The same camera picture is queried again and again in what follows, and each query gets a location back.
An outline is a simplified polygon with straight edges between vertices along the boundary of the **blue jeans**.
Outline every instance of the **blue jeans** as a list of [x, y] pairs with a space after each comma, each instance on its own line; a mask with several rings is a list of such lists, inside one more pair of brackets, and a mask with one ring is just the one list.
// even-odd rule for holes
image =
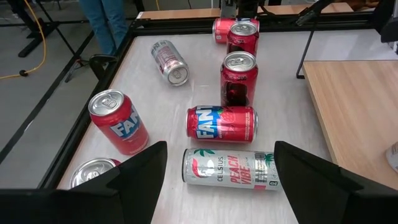
[[103, 53], [114, 55], [128, 29], [124, 18], [123, 0], [80, 0], [80, 6], [90, 21]]

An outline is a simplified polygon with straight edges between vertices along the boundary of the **table surface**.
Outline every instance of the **table surface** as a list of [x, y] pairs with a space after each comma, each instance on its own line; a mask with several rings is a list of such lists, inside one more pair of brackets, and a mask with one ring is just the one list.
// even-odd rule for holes
[[398, 190], [385, 151], [398, 141], [398, 61], [305, 62], [333, 162]]
[[[299, 5], [283, 5], [283, 6], [265, 6], [265, 8], [274, 14], [298, 14], [311, 4]], [[353, 9], [345, 2], [332, 3], [322, 13], [333, 12], [353, 12]], [[204, 18], [204, 17], [218, 17], [220, 16], [220, 9], [186, 9], [186, 10], [168, 10], [168, 11], [145, 11], [140, 12], [138, 19], [178, 19], [178, 18]]]
[[[252, 144], [198, 142], [185, 135], [188, 108], [220, 104], [220, 65], [226, 54], [225, 45], [215, 44], [211, 34], [135, 39], [110, 88], [130, 96], [149, 132], [148, 145], [160, 140], [168, 144], [165, 180], [152, 223], [297, 223], [283, 191], [187, 185], [181, 180], [181, 161], [185, 148], [273, 151], [278, 140], [330, 161], [307, 84], [295, 78], [308, 35], [309, 32], [261, 34], [254, 100], [259, 130]], [[160, 39], [172, 41], [190, 67], [190, 79], [180, 87], [164, 82], [150, 55], [151, 45]], [[398, 56], [380, 43], [376, 31], [346, 30], [316, 32], [307, 59], [382, 60]], [[58, 187], [69, 189], [73, 171], [96, 157], [128, 159], [91, 123]]]

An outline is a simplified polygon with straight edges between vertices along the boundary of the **floor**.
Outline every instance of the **floor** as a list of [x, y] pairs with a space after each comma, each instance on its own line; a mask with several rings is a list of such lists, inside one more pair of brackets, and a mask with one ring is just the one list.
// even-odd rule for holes
[[[126, 1], [126, 16], [137, 15], [132, 1]], [[188, 9], [186, 0], [175, 0], [174, 4], [160, 0], [161, 9]], [[206, 8], [211, 1], [191, 0], [193, 8]], [[284, 4], [299, 4], [305, 0], [288, 0]], [[75, 21], [84, 19], [76, 1], [61, 1], [62, 10], [57, 4], [46, 3], [45, 8], [55, 21]], [[144, 1], [147, 10], [156, 10], [155, 1]], [[34, 7], [37, 16], [46, 21], [39, 7]], [[0, 4], [0, 24], [18, 24], [8, 5]], [[42, 45], [28, 57], [19, 58], [18, 52], [30, 39], [26, 39], [29, 30], [25, 27], [0, 27], [0, 77], [18, 74], [19, 70], [36, 67], [43, 57]], [[77, 49], [91, 32], [89, 24], [64, 24], [59, 29], [73, 49]], [[36, 72], [26, 78], [0, 80], [0, 149], [9, 142], [17, 129], [28, 117], [43, 97], [50, 85], [58, 77], [72, 53], [56, 32], [46, 38], [46, 62]], [[83, 51], [82, 57], [100, 53], [95, 39]], [[66, 135], [83, 109], [88, 96], [96, 85], [97, 79], [89, 68], [81, 68], [73, 74], [69, 83], [61, 82], [51, 98], [46, 102], [20, 140], [12, 148], [6, 159], [0, 164], [0, 188], [35, 188], [45, 174], [52, 159], [62, 145]], [[16, 167], [24, 166], [23, 173], [13, 173]]]

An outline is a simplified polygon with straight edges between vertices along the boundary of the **black table frame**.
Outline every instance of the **black table frame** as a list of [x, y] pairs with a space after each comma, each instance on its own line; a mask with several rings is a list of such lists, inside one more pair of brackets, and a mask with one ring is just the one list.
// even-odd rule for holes
[[[294, 24], [284, 24], [284, 21], [296, 16], [297, 15], [260, 16], [258, 18], [260, 21], [260, 32], [354, 30], [374, 28], [374, 18], [371, 12], [322, 14], [317, 18], [317, 21], [308, 21], [300, 27]], [[117, 50], [116, 57], [94, 55], [90, 59], [90, 65], [96, 76], [99, 78], [99, 82], [92, 91], [90, 98], [95, 94], [108, 89], [113, 78], [118, 72], [118, 68], [123, 62], [127, 51], [136, 37], [146, 35], [210, 34], [212, 32], [212, 25], [215, 19], [215, 17], [212, 17], [202, 19], [138, 19], [132, 21], [127, 35]], [[101, 65], [103, 62], [109, 62], [106, 69], [103, 69]], [[79, 117], [75, 121], [75, 124], [63, 142], [57, 156], [52, 161], [51, 166], [47, 170], [38, 188], [57, 188], [91, 122], [90, 114], [87, 110], [90, 98], [82, 108]]]

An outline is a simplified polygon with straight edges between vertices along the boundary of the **yellow cable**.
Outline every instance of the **yellow cable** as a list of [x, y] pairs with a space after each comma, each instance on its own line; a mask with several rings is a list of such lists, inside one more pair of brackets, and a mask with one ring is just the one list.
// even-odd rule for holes
[[[35, 21], [36, 21], [36, 23], [37, 23], [37, 26], [39, 27], [40, 34], [41, 34], [42, 39], [43, 39], [43, 51], [44, 51], [44, 53], [43, 53], [42, 62], [41, 62], [38, 66], [36, 66], [36, 67], [34, 67], [34, 68], [32, 68], [32, 69], [26, 71], [26, 73], [30, 73], [30, 72], [36, 71], [37, 69], [39, 69], [39, 68], [44, 64], [45, 58], [46, 58], [47, 46], [46, 46], [46, 44], [45, 44], [45, 37], [44, 37], [43, 30], [42, 30], [42, 26], [40, 25], [39, 20], [37, 19], [35, 12], [34, 12], [33, 9], [31, 8], [31, 6], [30, 6], [29, 3], [27, 2], [27, 0], [24, 0], [24, 1], [25, 1], [26, 6], [29, 8], [30, 13], [32, 13], [33, 18], [35, 19]], [[5, 78], [15, 78], [15, 77], [20, 77], [20, 75], [8, 75], [8, 76], [5, 76], [5, 77], [0, 77], [0, 80], [5, 79]]]
[[157, 7], [157, 10], [160, 11], [158, 0], [156, 0], [156, 7]]

